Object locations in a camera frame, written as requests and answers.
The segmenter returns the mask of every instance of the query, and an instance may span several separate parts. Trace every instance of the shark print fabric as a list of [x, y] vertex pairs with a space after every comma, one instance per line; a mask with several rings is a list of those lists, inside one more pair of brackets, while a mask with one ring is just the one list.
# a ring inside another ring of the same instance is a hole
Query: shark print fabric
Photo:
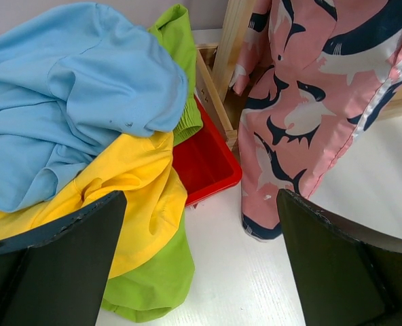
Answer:
[[402, 1], [257, 0], [230, 86], [240, 118], [242, 224], [281, 233], [276, 195], [310, 197], [402, 85]]

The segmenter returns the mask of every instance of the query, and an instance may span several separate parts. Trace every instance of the wooden board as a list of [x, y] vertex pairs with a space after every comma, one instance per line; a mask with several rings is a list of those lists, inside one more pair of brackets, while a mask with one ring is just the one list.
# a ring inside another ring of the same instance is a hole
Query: wooden board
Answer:
[[402, 98], [392, 99], [379, 114], [376, 121], [400, 116], [402, 116]]
[[229, 0], [212, 79], [223, 102], [240, 53], [255, 0]]
[[213, 67], [215, 62], [217, 44], [209, 45], [208, 47], [203, 47], [199, 49], [202, 59], [207, 67]]
[[208, 115], [211, 117], [222, 137], [227, 140], [226, 132], [233, 130], [207, 66], [199, 50], [196, 57], [196, 89]]

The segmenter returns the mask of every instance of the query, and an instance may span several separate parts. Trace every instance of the white table surface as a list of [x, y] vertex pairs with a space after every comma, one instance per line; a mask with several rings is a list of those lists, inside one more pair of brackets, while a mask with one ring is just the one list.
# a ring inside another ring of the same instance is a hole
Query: white table surface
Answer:
[[[402, 117], [377, 122], [340, 159], [311, 198], [402, 238]], [[188, 209], [196, 273], [186, 302], [144, 325], [305, 325], [284, 238], [258, 242], [240, 226], [240, 186]], [[96, 326], [135, 325], [101, 310]]]

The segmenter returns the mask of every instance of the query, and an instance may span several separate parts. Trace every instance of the gray wall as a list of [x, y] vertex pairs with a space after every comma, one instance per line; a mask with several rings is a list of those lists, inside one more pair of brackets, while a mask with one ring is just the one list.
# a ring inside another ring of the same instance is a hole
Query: gray wall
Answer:
[[[0, 0], [0, 34], [57, 5], [74, 0]], [[121, 11], [135, 24], [151, 25], [174, 3], [189, 9], [192, 29], [220, 29], [227, 0], [101, 0]]]

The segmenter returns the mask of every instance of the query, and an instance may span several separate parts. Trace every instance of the clothing pile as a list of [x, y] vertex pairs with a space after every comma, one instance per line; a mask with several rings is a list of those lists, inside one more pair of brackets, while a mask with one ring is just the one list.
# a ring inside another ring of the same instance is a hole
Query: clothing pile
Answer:
[[0, 36], [0, 240], [123, 191], [102, 307], [132, 321], [177, 307], [194, 275], [172, 149], [202, 127], [195, 64], [182, 5], [148, 31], [76, 3]]

